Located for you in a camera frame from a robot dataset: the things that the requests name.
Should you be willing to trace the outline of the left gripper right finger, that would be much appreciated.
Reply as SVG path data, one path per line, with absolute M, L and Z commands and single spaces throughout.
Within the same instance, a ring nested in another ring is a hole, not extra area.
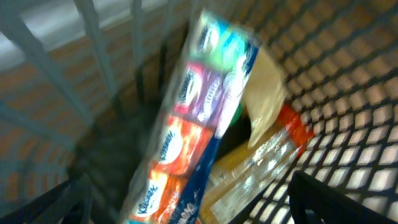
M 288 185 L 295 224 L 397 224 L 303 171 L 295 171 Z

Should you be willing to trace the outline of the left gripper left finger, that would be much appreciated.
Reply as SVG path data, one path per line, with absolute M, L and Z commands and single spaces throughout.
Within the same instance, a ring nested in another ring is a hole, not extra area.
M 88 224 L 92 208 L 90 178 L 69 179 L 37 199 L 1 217 L 7 224 Z

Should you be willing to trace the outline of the orange spaghetti pasta packet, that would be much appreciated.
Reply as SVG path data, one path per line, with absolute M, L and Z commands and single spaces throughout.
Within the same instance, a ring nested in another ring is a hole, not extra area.
M 213 165 L 196 223 L 232 221 L 306 150 L 312 137 L 300 114 L 285 103 L 254 147 L 245 142 Z

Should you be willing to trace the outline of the Kleenex tissue multipack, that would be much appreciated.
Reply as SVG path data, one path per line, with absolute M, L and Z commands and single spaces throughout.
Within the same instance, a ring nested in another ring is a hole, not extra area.
M 242 27 L 207 10 L 200 13 L 132 178 L 120 224 L 195 223 L 259 47 Z

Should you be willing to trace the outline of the grey plastic shopping basket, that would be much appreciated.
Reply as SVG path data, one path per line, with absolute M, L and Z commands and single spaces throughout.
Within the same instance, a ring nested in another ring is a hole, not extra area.
M 2 216 L 86 174 L 91 221 L 117 221 L 203 9 L 260 35 L 315 135 L 243 209 L 201 222 L 293 223 L 297 170 L 397 220 L 396 1 L 2 1 Z

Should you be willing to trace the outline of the green lid glass jar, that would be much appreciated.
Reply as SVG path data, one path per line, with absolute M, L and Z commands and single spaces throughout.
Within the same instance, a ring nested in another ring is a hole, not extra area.
M 231 122 L 229 124 L 230 126 L 233 126 L 239 120 L 239 118 L 241 116 L 241 113 L 242 113 L 242 105 L 240 103 L 238 105 L 238 107 L 236 108 L 236 111 L 235 111 L 235 113 L 233 115 L 233 118 L 231 119 Z

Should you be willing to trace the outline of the beige pasta bag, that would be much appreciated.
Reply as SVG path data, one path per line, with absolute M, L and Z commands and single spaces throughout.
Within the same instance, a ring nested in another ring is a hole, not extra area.
M 285 72 L 272 55 L 261 47 L 246 84 L 243 101 L 251 122 L 248 148 L 253 148 L 276 121 L 287 90 Z

